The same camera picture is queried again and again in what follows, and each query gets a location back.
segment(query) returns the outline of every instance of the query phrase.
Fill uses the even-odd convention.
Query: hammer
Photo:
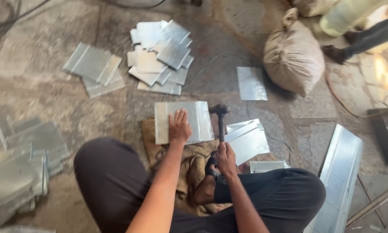
[[[210,114],[216,113],[218,115],[218,137],[220,138],[220,143],[224,140],[224,115],[231,112],[231,109],[225,105],[217,104],[213,107],[208,108]]]

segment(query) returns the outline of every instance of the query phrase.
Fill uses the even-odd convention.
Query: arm
[[[269,233],[236,172],[236,155],[228,143],[220,144],[218,166],[230,189],[239,233]]]
[[[191,136],[187,111],[176,111],[174,121],[169,118],[170,147],[161,161],[151,188],[126,233],[167,233],[174,212],[175,190],[181,165],[182,150]]]

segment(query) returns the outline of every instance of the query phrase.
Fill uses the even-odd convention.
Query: knee
[[[76,153],[73,161],[74,167],[81,166],[84,157],[103,155],[107,148],[111,148],[118,143],[120,143],[118,140],[110,137],[96,138],[86,142]]]

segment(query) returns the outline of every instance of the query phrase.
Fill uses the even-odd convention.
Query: burlap sack
[[[305,17],[326,14],[339,0],[293,0],[299,13]]]
[[[282,22],[266,41],[263,63],[274,83],[306,97],[325,71],[324,55],[312,32],[297,20],[296,8]]]

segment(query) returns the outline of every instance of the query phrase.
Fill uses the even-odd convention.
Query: hand
[[[219,145],[220,151],[217,152],[218,167],[221,173],[229,178],[230,176],[237,176],[236,172],[236,154],[230,144],[222,142]]]
[[[181,143],[185,145],[190,138],[192,131],[188,124],[188,111],[185,109],[177,110],[175,112],[174,120],[171,114],[168,115],[169,125],[169,139],[171,143]]]

